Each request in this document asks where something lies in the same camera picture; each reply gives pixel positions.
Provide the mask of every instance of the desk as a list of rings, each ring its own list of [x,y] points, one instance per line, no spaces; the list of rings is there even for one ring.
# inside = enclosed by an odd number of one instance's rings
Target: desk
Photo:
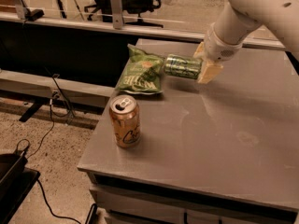
[[[197,47],[144,39],[137,45],[165,56],[192,56]],[[106,107],[78,164],[99,206],[168,223],[196,213],[294,223],[299,77],[284,52],[242,49],[207,85],[162,75],[162,88],[161,95],[135,96],[137,147],[115,145]]]

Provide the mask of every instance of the green can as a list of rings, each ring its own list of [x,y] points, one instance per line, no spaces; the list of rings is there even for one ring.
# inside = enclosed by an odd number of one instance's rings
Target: green can
[[[174,77],[197,79],[202,68],[202,60],[170,54],[165,59],[164,72]]]

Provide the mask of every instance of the table drawer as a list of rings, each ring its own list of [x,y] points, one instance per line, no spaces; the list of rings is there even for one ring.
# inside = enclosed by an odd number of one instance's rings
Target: table drawer
[[[184,209],[144,200],[144,193],[108,186],[91,185],[90,193],[97,205],[107,211],[116,211],[137,217],[146,217],[174,224],[183,224]]]

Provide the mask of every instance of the black cable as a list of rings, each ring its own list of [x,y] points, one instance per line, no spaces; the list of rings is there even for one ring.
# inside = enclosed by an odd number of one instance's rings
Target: black cable
[[[66,106],[66,104],[65,104],[65,101],[63,101],[63,102],[64,102],[64,107],[66,107],[66,109],[67,109],[67,113],[64,114],[64,115],[59,115],[59,114],[55,113],[54,110],[52,109],[52,114],[53,114],[54,116],[57,116],[57,117],[59,117],[59,118],[64,118],[64,117],[68,116],[69,113],[71,112],[71,111],[67,108],[67,106]]]
[[[54,217],[62,218],[62,219],[73,220],[73,221],[76,221],[78,224],[81,224],[78,220],[76,220],[76,219],[74,219],[74,218],[72,218],[72,217],[62,217],[62,216],[55,215],[55,214],[53,213],[53,211],[52,211],[52,209],[51,209],[51,207],[50,207],[48,201],[47,201],[46,194],[45,194],[45,190],[44,190],[44,188],[43,188],[41,182],[40,182],[38,179],[37,179],[37,183],[38,183],[38,185],[39,185],[39,187],[40,187],[40,189],[41,189],[41,192],[43,193],[43,197],[44,197],[46,206],[49,208],[50,213],[51,213]]]
[[[19,144],[20,144],[20,142],[22,142],[22,141],[27,141],[27,146],[28,146],[28,147],[31,146],[30,141],[29,141],[28,139],[26,139],[26,138],[23,138],[22,140],[20,140],[20,141],[18,142],[18,144],[17,144],[17,148],[16,148],[15,152],[18,152],[18,151],[19,151]]]
[[[66,97],[66,95],[64,94],[64,92],[63,92],[63,90],[60,88],[60,86],[58,85],[58,83],[57,83],[57,81],[56,81],[56,79],[55,79],[55,77],[53,76],[53,74],[48,70],[48,68],[46,67],[46,66],[44,66],[43,65],[43,67],[44,67],[44,69],[46,70],[46,72],[49,74],[49,76],[51,76],[51,78],[53,79],[53,81],[54,81],[54,83],[55,83],[55,85],[56,85],[56,87],[57,87],[57,89],[58,89],[58,91],[61,93],[61,95],[64,97],[64,99],[66,100],[66,104],[65,104],[65,102],[64,102],[64,106],[66,107],[66,109],[67,109],[67,114],[66,115],[68,115],[70,112],[73,114],[73,116],[74,116],[74,112],[73,112],[73,110],[74,110],[74,108],[73,108],[73,106],[72,106],[72,103],[70,102],[70,100]]]
[[[50,129],[46,132],[46,134],[42,137],[42,139],[41,139],[41,141],[40,141],[40,143],[39,143],[39,146],[38,146],[37,150],[36,150],[34,153],[32,153],[31,155],[29,155],[29,156],[27,157],[27,160],[28,160],[30,157],[34,156],[34,155],[38,152],[38,150],[41,148],[41,146],[42,146],[42,144],[43,144],[43,141],[44,141],[45,137],[46,137],[46,136],[52,131],[52,129],[54,128],[55,122],[54,122],[54,119],[53,119],[53,116],[52,116],[52,104],[50,104],[50,119],[52,120],[52,126],[51,126]]]

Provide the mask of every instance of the snack bag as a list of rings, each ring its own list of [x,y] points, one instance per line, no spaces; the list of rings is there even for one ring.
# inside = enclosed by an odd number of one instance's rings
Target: snack bag
[[[128,45],[128,49],[130,61],[122,72],[116,90],[142,94],[162,92],[160,70],[164,65],[164,58],[148,54],[131,44]]]

